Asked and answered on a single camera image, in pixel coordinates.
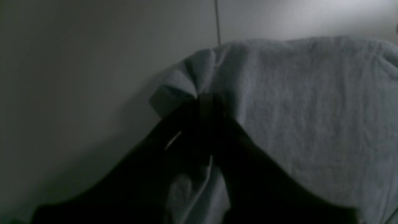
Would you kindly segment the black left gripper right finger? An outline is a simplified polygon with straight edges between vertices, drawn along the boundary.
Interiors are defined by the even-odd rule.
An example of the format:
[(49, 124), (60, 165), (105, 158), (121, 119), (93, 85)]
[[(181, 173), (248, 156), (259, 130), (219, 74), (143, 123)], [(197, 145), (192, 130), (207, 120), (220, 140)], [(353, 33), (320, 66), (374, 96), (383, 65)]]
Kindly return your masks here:
[(202, 97), (210, 153), (222, 172), (230, 208), (224, 224), (359, 224), (357, 210), (333, 205), (306, 190), (226, 115), (214, 95)]

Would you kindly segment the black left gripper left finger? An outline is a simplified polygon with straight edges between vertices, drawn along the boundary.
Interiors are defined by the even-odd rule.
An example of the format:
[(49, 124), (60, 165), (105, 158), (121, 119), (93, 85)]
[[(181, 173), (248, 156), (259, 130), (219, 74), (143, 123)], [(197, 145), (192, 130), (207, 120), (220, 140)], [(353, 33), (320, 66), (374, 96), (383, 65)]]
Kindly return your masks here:
[(199, 146), (199, 102), (162, 119), (102, 180), (78, 196), (38, 207), (33, 224), (184, 223), (212, 170)]

